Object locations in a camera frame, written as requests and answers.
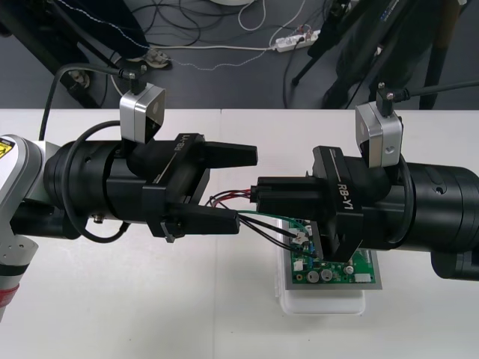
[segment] green wire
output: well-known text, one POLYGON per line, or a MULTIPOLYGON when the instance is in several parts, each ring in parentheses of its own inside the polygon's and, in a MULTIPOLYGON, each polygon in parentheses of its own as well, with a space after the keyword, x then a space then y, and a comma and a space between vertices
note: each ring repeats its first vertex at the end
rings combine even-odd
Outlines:
POLYGON ((247 213, 247 214, 250 214, 250 215, 264 215, 265 217, 271 217, 271 218, 276 218, 276 219, 282 219, 283 221, 286 221, 290 224, 292 224, 293 226, 295 227, 298 227, 298 228, 301 228, 302 230, 304 230, 306 233, 309 233, 308 231, 308 228, 306 228, 305 226, 303 226, 302 224, 296 222, 294 219, 292 218, 288 218, 288 217, 283 217, 282 215, 267 215, 265 213, 259 213, 259 212, 256 212, 256 211, 237 211, 238 213, 247 213))

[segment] cable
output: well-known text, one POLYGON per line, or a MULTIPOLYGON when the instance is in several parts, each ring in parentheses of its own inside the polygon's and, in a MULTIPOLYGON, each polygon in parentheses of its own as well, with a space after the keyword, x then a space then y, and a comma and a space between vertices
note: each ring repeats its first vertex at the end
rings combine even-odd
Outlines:
POLYGON ((293 50, 291 51, 290 59, 287 62, 286 68, 284 69, 284 74, 283 74, 283 107, 287 108, 287 96, 286 96, 286 77, 287 77, 287 72, 290 69, 291 63, 293 62, 293 56, 298 48, 299 43, 304 41, 304 37, 300 37, 299 40, 296 42, 296 44, 293 47, 293 50))
POLYGON ((247 8, 249 7, 251 4, 253 4, 256 0, 252 0, 249 4, 246 4, 245 6, 243 6, 241 8, 241 10, 239 11, 238 13, 238 23, 239 23, 239 26, 241 26, 241 28, 243 30, 246 30, 246 31, 256 31, 258 30, 261 26, 263 26, 264 24, 264 20, 266 20, 266 0, 263 0, 263 19, 261 20, 260 24, 254 28, 247 28, 245 27, 242 23, 241 23, 241 14, 242 12, 247 8))
POLYGON ((193 20, 191 17, 189 17, 188 15, 185 14, 185 11, 183 10, 183 8, 181 7, 181 0, 178 0, 178 7, 180 9, 180 12, 181 14, 185 17, 185 19, 189 20, 190 22, 192 22, 195 26, 196 26, 196 29, 198 30, 198 34, 196 35, 196 38, 191 42, 189 43, 187 46, 189 45, 193 45, 195 43, 197 43, 200 39, 201 39, 201 28, 200 28, 200 25, 195 21, 193 20))
POLYGON ((359 82, 358 87, 354 90, 354 93, 351 96, 350 101, 347 103, 346 107, 344 108, 345 110, 347 110, 351 106, 351 103, 353 103, 353 100, 356 97, 356 94, 358 93, 359 88, 362 86, 363 82, 365 81, 365 79, 367 78, 367 76, 369 75, 371 70, 373 69, 374 65, 376 64, 377 59, 379 58, 379 55, 374 56, 373 62, 371 63, 371 65, 369 66, 369 69, 367 69, 365 75, 363 76, 363 78, 359 82))
POLYGON ((119 76, 123 70, 122 69, 111 69, 108 67, 101 67, 92 64, 69 64, 62 66, 58 69, 55 77, 53 78, 52 85, 50 86, 50 91, 48 93, 48 97, 46 98, 45 110, 43 110, 43 118, 40 125, 40 134, 38 136, 38 141, 45 140, 45 132, 46 132, 46 123, 48 122, 48 116, 50 115, 50 109, 52 107, 53 95, 55 94, 55 89, 57 88, 58 83, 61 80, 61 77, 69 72, 74 70, 86 70, 86 71, 93 71, 95 73, 104 73, 113 76, 119 76))
MULTIPOLYGON (((161 28, 171 28, 172 26, 168 26, 168 25, 155 25, 154 27, 161 27, 161 28)), ((243 32, 242 34, 238 34, 238 35, 234 35, 232 37, 228 37, 226 39, 221 39, 221 40, 213 40, 213 39, 204 39, 202 38, 201 39, 201 42, 202 43, 211 43, 211 44, 221 44, 221 43, 228 43, 232 40, 238 40, 238 39, 241 39, 241 38, 244 38, 244 37, 248 37, 248 36, 251 36, 253 34, 257 34, 258 32, 261 32, 261 31, 267 31, 267 30, 270 30, 271 28, 274 28, 274 29, 277 29, 277 28, 286 28, 288 30, 296 30, 296 28, 293 28, 291 26, 280 26, 280 25, 267 25, 267 26, 264 26, 262 28, 260 28, 259 30, 256 30, 256 31, 250 31, 250 32, 243 32)), ((179 32, 183 33, 184 35, 186 35, 188 38, 185 38, 185 37, 181 37, 180 35, 178 34, 170 34, 172 36, 175 36, 175 37, 178 37, 180 38, 181 40, 189 40, 189 39, 192 39, 194 37, 192 37, 190 34, 186 33, 185 31, 181 30, 181 29, 176 29, 178 30, 179 32)), ((150 35, 163 35, 163 33, 151 33, 151 34, 147 34, 148 36, 150 35)))
POLYGON ((414 188, 411 173, 403 155, 399 158, 399 173, 404 184, 404 212, 400 227, 391 238, 387 238, 389 243, 399 243, 406 237, 414 215, 414 188))
POLYGON ((209 206, 210 204, 213 203, 213 200, 218 198, 219 196, 222 196, 224 194, 248 194, 251 190, 249 189, 239 189, 239 190, 229 190, 229 191, 223 191, 215 194, 214 196, 211 196, 210 199, 205 203, 205 206, 209 206))
POLYGON ((209 68, 205 68, 205 67, 199 67, 198 65, 195 65, 195 64, 190 64, 190 63, 183 63, 183 62, 179 62, 178 60, 174 60, 173 58, 171 59, 172 62, 180 65, 180 66, 191 66, 191 67, 194 67, 196 70, 199 70, 199 71, 214 71, 220 67, 241 67, 241 66, 244 66, 254 60, 257 60, 258 58, 260 58, 261 56, 263 56, 266 51, 268 50, 264 50, 262 51, 258 56, 254 56, 253 58, 249 58, 248 60, 245 60, 239 64, 217 64, 213 67, 209 67, 209 68))
POLYGON ((293 226, 296 226, 298 228, 300 228, 301 230, 304 230, 306 233, 308 233, 308 228, 306 228, 303 224, 295 221, 294 219, 292 218, 288 218, 288 217, 284 217, 282 215, 268 215, 266 213, 259 213, 259 212, 256 212, 256 211, 247 211, 247 210, 242 210, 242 211, 238 211, 239 214, 241 213, 246 213, 246 214, 250 214, 250 215, 263 215, 265 217, 270 217, 270 218, 276 218, 276 219, 281 219, 283 221, 286 221, 290 224, 292 224, 293 226))
POLYGON ((244 221, 247 221, 249 223, 254 223, 254 224, 257 224, 258 226, 265 227, 269 230, 274 230, 275 232, 277 232, 277 233, 279 233, 283 236, 290 237, 290 238, 296 238, 296 235, 288 232, 287 230, 282 230, 281 228, 277 228, 277 227, 272 226, 271 224, 267 224, 266 222, 263 222, 263 221, 258 221, 257 219, 248 217, 247 215, 239 215, 239 218, 244 220, 244 221))
POLYGON ((101 100, 100 103, 99 103, 100 108, 102 108, 103 105, 105 104, 106 94, 107 94, 107 93, 108 93, 108 75, 105 75, 105 90, 103 91, 102 100, 101 100))
POLYGON ((472 88, 474 86, 479 86, 479 80, 457 82, 455 84, 449 85, 427 86, 425 88, 416 88, 414 90, 410 90, 409 97, 432 95, 438 92, 458 90, 460 88, 472 88))
POLYGON ((120 226, 120 229, 116 234, 111 237, 99 237, 95 236, 93 233, 90 233, 84 228, 83 223, 76 217, 75 209, 73 208, 73 203, 70 198, 70 170, 72 167, 73 159, 78 148, 94 133, 100 131, 101 129, 106 129, 108 127, 119 126, 120 121, 108 121, 104 123, 99 123, 96 126, 91 127, 87 131, 85 131, 80 137, 76 139, 73 143, 72 147, 68 151, 67 159, 65 160, 65 165, 63 169, 63 173, 61 175, 61 196, 63 200, 63 205, 65 212, 70 219, 75 230, 84 236, 87 239, 90 239, 96 243, 111 243, 119 239, 125 232, 128 230, 129 223, 123 222, 120 226))
POLYGON ((282 30, 282 28, 288 26, 290 23, 292 23, 294 20, 296 20, 296 18, 300 15, 300 13, 302 12, 302 9, 303 7, 305 6, 305 3, 306 3, 306 0, 302 0, 302 3, 301 3, 301 6, 299 7, 299 10, 298 12, 296 13, 296 15, 288 22, 286 22, 281 28, 279 28, 278 30, 275 31, 275 33, 271 36, 271 38, 269 39, 269 42, 268 42, 268 46, 271 47, 272 46, 272 42, 273 40, 275 39, 276 35, 278 34, 278 32, 280 32, 282 30))
POLYGON ((274 50, 272 47, 241 47, 241 46, 156 46, 152 45, 154 49, 191 49, 191 50, 209 50, 209 49, 230 49, 230 50, 249 50, 249 51, 269 51, 274 50))
POLYGON ((155 0, 151 0, 151 2, 155 5, 155 12, 153 13, 153 18, 151 20, 151 23, 150 25, 143 31, 143 33, 146 35, 147 32, 149 32, 151 30, 151 28, 155 25, 155 20, 156 20, 156 15, 159 15, 159 10, 158 10, 158 6, 161 5, 161 3, 163 2, 163 0, 159 0, 159 3, 157 4, 155 2, 155 0))
MULTIPOLYGON (((220 203, 224 208, 226 209, 229 209, 228 207, 226 207, 226 205, 224 205, 223 203, 220 203)), ((268 233, 265 233, 263 232, 262 230, 260 230, 259 228, 255 227, 253 224, 243 220, 243 219, 239 219, 239 222, 244 224, 245 226, 247 226, 248 228, 252 229, 254 232, 258 233, 260 236, 262 236, 263 238, 267 239, 268 241, 270 241, 271 243, 273 243, 274 245, 277 245, 279 246, 280 248, 283 248, 287 251, 290 251, 290 252, 295 252, 295 253, 298 253, 298 254, 301 254, 305 257, 311 257, 311 258, 317 258, 317 255, 316 254, 311 254, 311 253, 308 253, 308 252, 304 252, 304 251, 301 251, 301 250, 298 250, 298 249, 295 249, 293 247, 290 247, 289 245, 286 245, 285 243, 283 242, 280 242, 278 241, 277 239, 274 239, 272 238, 268 233)))
MULTIPOLYGON (((109 57, 109 61, 111 61, 113 59, 113 56, 115 56, 115 54, 116 54, 116 51, 113 51, 112 54, 109 57)), ((108 93, 108 75, 105 75, 105 91, 103 92, 103 97, 102 97, 102 100, 100 102, 100 108, 102 108, 103 105, 105 104, 107 93, 108 93)))
POLYGON ((78 9, 77 7, 73 7, 73 6, 70 6, 68 5, 65 1, 63 0, 56 0, 58 2, 60 2, 61 4, 63 4, 64 6, 68 7, 70 10, 74 10, 74 11, 78 11, 79 13, 82 13, 83 15, 85 15, 87 18, 95 21, 95 22, 98 22, 100 24, 107 24, 107 25, 110 25, 111 27, 113 28, 116 28, 122 35, 123 37, 125 37, 126 39, 128 39, 129 41, 131 41, 132 43, 134 43, 136 46, 138 47, 141 47, 141 48, 144 48, 144 49, 149 49, 150 47, 149 46, 145 46, 145 45, 141 45, 140 43, 137 43, 136 41, 134 41, 131 37, 129 36, 126 36, 125 33, 123 32, 123 30, 121 30, 121 28, 115 24, 112 24, 110 22, 106 22, 106 21, 102 21, 102 20, 99 20, 95 17, 92 17, 92 15, 90 15, 89 13, 87 13, 86 11, 82 10, 82 9, 78 9))
MULTIPOLYGON (((118 56, 117 59, 115 61, 113 61, 113 64, 117 64, 117 62, 121 59, 121 56, 118 56)), ((118 94, 120 95, 120 97, 122 97, 124 95, 124 93, 121 92, 120 88, 118 87, 117 85, 117 82, 115 81, 115 76, 110 76, 110 80, 112 80, 112 84, 113 84, 113 87, 115 88, 115 90, 118 92, 118 94)))

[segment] green circuit board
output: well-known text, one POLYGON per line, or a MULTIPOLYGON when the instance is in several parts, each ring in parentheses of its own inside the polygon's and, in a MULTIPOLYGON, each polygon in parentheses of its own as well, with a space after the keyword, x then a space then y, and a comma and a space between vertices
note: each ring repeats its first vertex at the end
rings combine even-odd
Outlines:
MULTIPOLYGON (((289 226, 293 231, 305 232, 291 224, 289 224, 289 226)), ((290 245, 295 249, 314 253, 314 243, 312 240, 307 240, 301 244, 290 240, 290 245)), ((376 283, 372 257, 369 250, 357 250, 348 263, 316 260, 295 252, 290 252, 290 257, 293 283, 311 285, 316 283, 376 283)))

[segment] circuit board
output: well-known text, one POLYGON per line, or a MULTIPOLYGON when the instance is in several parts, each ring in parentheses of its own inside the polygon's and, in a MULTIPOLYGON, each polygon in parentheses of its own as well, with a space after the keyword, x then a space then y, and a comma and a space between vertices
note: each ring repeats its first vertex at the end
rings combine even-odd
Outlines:
MULTIPOLYGON (((309 240, 310 233, 304 229, 287 224, 289 232, 298 233, 296 239, 289 239, 291 247, 314 253, 314 243, 309 240)), ((307 257, 303 254, 289 252, 293 284, 350 284, 350 283, 376 283, 372 253, 369 250, 357 250, 348 263, 325 262, 307 257)))

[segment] gray floor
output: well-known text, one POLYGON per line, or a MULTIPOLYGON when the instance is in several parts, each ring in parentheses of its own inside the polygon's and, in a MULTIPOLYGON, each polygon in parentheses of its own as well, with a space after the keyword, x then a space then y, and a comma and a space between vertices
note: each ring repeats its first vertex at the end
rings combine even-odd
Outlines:
MULTIPOLYGON (((126 2, 131 8, 149 4, 148 0, 126 2)), ((166 0, 165 3, 177 4, 177 0, 166 0)), ((208 1, 183 2, 185 6, 213 12, 215 5, 208 1)), ((321 6, 323 0, 307 0, 302 15, 295 24, 302 23, 310 14, 321 6)), ((267 17, 265 26, 282 25, 295 12, 298 1, 266 0, 267 17)), ((175 9, 164 9, 168 17, 178 23, 191 26, 175 9)), ((153 9, 148 8, 138 13, 138 21, 147 25, 153 15, 153 9)), ((260 5, 254 4, 251 10, 245 12, 245 25, 254 26, 262 16, 260 5)), ((467 11, 457 23, 454 38, 445 63, 441 83, 464 81, 479 78, 479 1, 470 4, 467 11)), ((198 17, 201 25, 214 21, 210 18, 198 17)), ((165 27, 161 19, 156 20, 156 26, 148 37, 150 41, 180 45, 187 42, 177 36, 186 35, 174 28, 165 27)), ((235 46, 264 47, 274 30, 268 29, 251 34, 226 44, 235 46)), ((237 18, 229 16, 222 20, 218 28, 203 31, 203 38, 209 40, 228 39, 245 32, 239 27, 237 18)), ((97 44, 108 56, 111 50, 97 44)), ((340 46, 328 52, 305 77, 300 86, 290 98, 292 108, 319 108, 324 92, 336 79, 335 63, 340 46)), ((46 93, 51 84, 52 75, 42 64, 14 37, 0 38, 0 108, 42 108, 46 93)), ((213 67, 221 63, 240 64, 243 61, 259 55, 259 52, 236 50, 173 50, 166 52, 175 60, 183 63, 193 63, 199 67, 213 67)), ((167 106, 169 108, 282 108, 281 85, 284 68, 290 57, 290 52, 267 52, 257 60, 241 67, 220 67, 215 71, 199 71, 194 67, 174 64, 169 70, 155 70, 147 74, 147 80, 168 91, 167 106)), ((420 87, 424 83, 427 69, 427 56, 418 65, 410 87, 420 87)), ((308 61, 306 49, 298 50, 290 68, 290 78, 308 61)), ((105 86, 104 76, 93 78, 91 93, 96 99, 101 98, 105 86)), ((353 103, 364 102, 367 99, 367 86, 363 86, 353 103)), ((117 108, 119 95, 109 84, 105 108, 117 108)), ((479 88, 469 88, 439 94, 436 109, 479 109, 479 88)), ((65 89, 59 88, 53 103, 54 108, 78 108, 79 104, 71 99, 65 89)), ((418 100, 401 103, 400 108, 417 108, 418 100)))

